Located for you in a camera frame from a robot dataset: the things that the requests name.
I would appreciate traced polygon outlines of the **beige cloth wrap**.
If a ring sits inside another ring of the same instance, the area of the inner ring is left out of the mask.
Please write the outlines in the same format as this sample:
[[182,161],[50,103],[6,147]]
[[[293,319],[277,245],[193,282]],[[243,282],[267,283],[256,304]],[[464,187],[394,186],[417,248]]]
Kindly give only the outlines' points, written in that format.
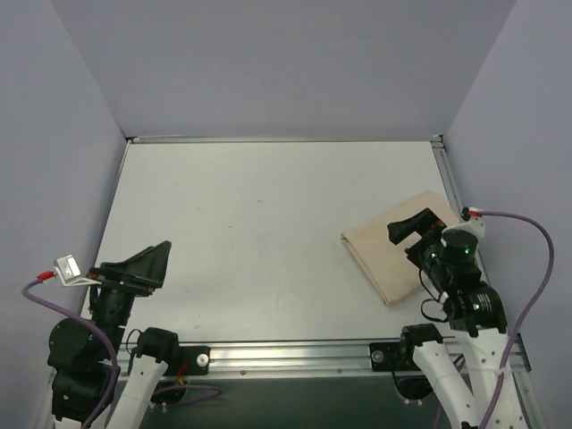
[[405,249],[414,245],[420,235],[413,233],[400,244],[389,240],[387,225],[403,221],[425,208],[431,209],[446,225],[459,220],[449,201],[427,190],[399,202],[374,219],[345,231],[341,242],[356,260],[387,307],[408,299],[419,288],[418,269],[407,260]]

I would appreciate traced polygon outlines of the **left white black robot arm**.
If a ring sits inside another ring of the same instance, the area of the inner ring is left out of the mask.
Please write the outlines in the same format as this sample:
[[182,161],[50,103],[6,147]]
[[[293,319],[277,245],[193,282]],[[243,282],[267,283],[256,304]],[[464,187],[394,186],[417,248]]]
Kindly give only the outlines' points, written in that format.
[[128,382],[120,398],[114,397],[121,372],[118,352],[134,301],[163,287],[171,248],[165,240],[124,261],[92,267],[87,275],[64,275],[64,285],[89,286],[90,318],[67,316],[49,336],[52,414],[58,426],[137,428],[162,376],[179,367],[177,333],[147,328],[132,351]]

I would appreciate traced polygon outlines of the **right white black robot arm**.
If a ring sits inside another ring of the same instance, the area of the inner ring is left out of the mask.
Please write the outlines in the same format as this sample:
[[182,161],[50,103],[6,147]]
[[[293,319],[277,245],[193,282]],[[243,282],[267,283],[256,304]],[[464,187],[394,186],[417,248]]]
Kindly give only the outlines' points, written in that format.
[[453,428],[525,428],[526,416],[509,364],[514,343],[499,294],[483,279],[476,251],[484,238],[482,213],[464,208],[460,222],[446,225],[431,209],[389,223],[391,243],[411,234],[407,259],[439,293],[450,331],[461,348],[468,376],[450,359],[434,324],[403,328],[399,362],[419,368]]

